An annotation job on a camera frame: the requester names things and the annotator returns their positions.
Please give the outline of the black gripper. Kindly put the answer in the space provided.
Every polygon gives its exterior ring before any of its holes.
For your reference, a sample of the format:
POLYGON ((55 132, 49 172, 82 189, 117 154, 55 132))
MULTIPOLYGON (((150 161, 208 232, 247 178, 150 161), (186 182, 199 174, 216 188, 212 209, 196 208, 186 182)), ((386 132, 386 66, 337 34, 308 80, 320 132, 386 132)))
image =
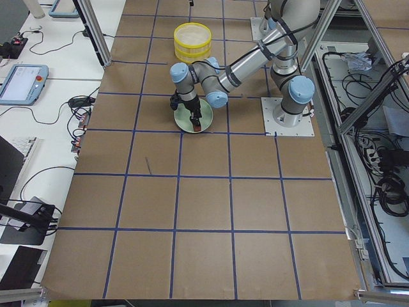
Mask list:
POLYGON ((183 104, 191 112, 190 121, 192 126, 201 127, 200 119, 202 114, 199 97, 196 95, 193 99, 182 100, 180 94, 176 91, 170 98, 170 107, 173 111, 176 111, 180 104, 183 104))

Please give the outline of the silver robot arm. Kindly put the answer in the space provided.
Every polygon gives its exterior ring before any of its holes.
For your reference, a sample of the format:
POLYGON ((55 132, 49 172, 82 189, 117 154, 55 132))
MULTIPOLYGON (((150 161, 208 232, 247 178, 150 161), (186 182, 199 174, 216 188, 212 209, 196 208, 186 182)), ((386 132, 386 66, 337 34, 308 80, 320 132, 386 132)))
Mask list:
POLYGON ((227 104, 228 93, 268 62, 272 63, 271 78, 282 93, 274 108, 275 122, 283 127, 299 124, 303 112, 313 98, 314 83, 298 71, 297 46, 317 23, 319 1, 268 1, 262 23, 264 38, 231 64, 220 67, 215 58, 191 64, 176 63, 170 68, 176 86, 170 98, 173 111, 183 107, 185 112, 176 120, 179 128, 189 133, 207 129, 213 117, 201 112, 201 102, 195 90, 200 84, 206 105, 220 108, 227 104))

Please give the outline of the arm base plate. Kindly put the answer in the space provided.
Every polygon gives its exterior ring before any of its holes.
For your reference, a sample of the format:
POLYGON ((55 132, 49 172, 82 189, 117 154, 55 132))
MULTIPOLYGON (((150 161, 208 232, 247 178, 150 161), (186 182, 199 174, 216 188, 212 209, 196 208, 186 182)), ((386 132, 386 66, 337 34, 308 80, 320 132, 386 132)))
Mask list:
POLYGON ((261 97, 265 134, 267 136, 314 137, 306 104, 303 113, 288 114, 281 108, 281 97, 261 97))

